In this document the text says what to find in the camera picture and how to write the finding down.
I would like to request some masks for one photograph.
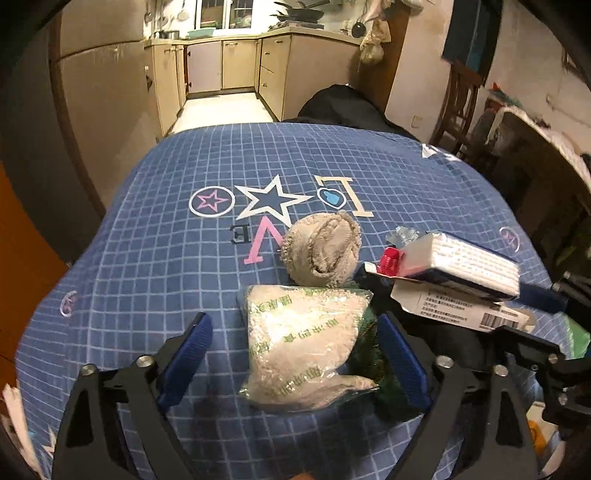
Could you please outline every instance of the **green bowl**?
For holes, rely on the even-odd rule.
[[[195,38],[208,38],[213,37],[215,28],[199,28],[197,30],[189,30],[187,32],[187,38],[194,40]]]

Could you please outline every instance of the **blue heart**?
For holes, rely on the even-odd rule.
[[[347,203],[347,198],[345,195],[336,189],[327,189],[322,187],[316,190],[316,195],[320,200],[322,200],[323,203],[337,210]]]

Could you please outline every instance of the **kitchen cabinet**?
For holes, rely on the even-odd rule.
[[[71,127],[77,160],[105,207],[156,145],[144,67],[143,42],[93,48],[57,63],[62,123]],[[178,103],[176,67],[174,94]]]
[[[222,89],[254,87],[256,40],[223,42]]]
[[[187,101],[187,85],[184,81],[184,47],[182,45],[177,45],[177,84],[178,104],[183,108]]]
[[[187,47],[189,93],[222,89],[222,42],[210,41]]]
[[[262,39],[259,94],[279,120],[297,117],[319,90],[355,85],[359,46],[313,35]]]
[[[59,57],[144,38],[144,0],[72,0],[61,11]]]
[[[150,95],[150,112],[158,140],[177,120],[178,96],[177,45],[154,45],[146,48],[145,76]]]

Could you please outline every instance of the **bolt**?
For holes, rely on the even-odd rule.
[[[141,357],[139,357],[135,361],[135,364],[140,368],[149,367],[153,363],[154,363],[154,357],[151,355],[142,355]]]
[[[492,371],[495,373],[495,375],[499,375],[499,377],[506,377],[509,375],[509,371],[505,365],[495,365],[492,368]]]
[[[453,360],[445,355],[439,355],[435,362],[442,368],[451,368],[453,367]]]
[[[80,375],[83,377],[87,377],[88,375],[92,375],[96,372],[96,365],[95,364],[86,364],[80,368]]]

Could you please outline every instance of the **drawer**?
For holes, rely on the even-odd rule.
[[[283,94],[285,88],[285,75],[279,76],[261,67],[259,78],[259,95],[263,97],[267,105],[277,117],[282,120],[283,115]]]
[[[263,38],[261,66],[267,70],[285,75],[287,57],[290,54],[291,35]]]

